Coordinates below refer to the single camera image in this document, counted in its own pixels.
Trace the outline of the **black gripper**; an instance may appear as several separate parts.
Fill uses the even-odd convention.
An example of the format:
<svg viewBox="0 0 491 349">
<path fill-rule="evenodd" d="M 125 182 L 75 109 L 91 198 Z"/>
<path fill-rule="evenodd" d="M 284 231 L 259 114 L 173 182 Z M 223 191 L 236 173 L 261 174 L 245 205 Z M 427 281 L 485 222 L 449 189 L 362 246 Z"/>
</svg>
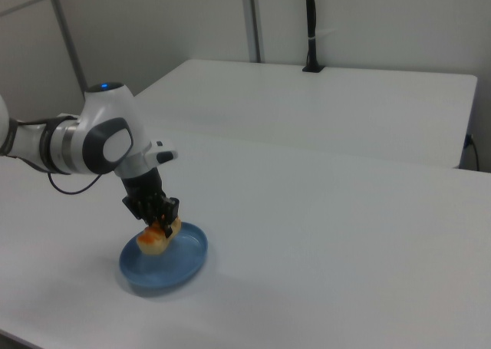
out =
<svg viewBox="0 0 491 349">
<path fill-rule="evenodd" d="M 122 202 L 136 219 L 151 226 L 156 220 L 153 206 L 158 206 L 157 223 L 168 239 L 173 234 L 171 224 L 178 216 L 180 201 L 166 197 L 158 169 L 153 168 L 143 175 L 122 179 L 122 183 L 127 192 Z"/>
</svg>

